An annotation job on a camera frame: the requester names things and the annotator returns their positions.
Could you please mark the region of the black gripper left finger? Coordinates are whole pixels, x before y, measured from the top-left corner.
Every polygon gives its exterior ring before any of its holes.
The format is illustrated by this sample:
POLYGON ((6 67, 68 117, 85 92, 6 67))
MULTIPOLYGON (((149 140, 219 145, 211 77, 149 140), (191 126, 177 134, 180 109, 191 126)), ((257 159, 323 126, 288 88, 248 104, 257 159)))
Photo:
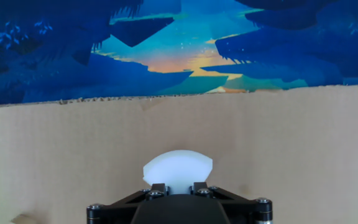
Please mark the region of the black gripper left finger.
POLYGON ((130 223, 138 207, 148 200, 168 196, 165 184, 153 184, 150 189, 136 191, 110 205, 94 203, 86 208, 87 224, 130 223))

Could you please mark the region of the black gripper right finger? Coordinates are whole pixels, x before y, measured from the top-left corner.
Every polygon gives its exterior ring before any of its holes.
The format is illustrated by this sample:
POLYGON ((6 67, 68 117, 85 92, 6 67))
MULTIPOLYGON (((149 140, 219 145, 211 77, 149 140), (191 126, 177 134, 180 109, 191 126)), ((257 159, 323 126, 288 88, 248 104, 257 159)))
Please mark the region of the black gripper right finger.
POLYGON ((217 202, 229 223, 272 224, 272 201, 265 197, 246 199, 206 182, 195 182, 191 194, 217 202))

